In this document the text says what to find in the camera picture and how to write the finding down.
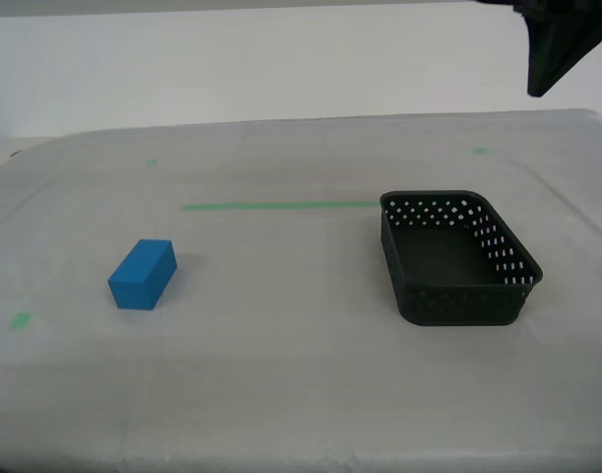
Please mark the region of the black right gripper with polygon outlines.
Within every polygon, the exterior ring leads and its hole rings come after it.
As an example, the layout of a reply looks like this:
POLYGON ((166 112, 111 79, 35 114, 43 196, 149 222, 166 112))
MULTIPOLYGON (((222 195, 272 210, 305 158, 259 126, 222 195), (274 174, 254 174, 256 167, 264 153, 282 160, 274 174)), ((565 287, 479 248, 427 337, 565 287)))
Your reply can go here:
POLYGON ((602 42, 602 0, 478 0, 510 6, 528 30, 527 93, 541 98, 602 42))

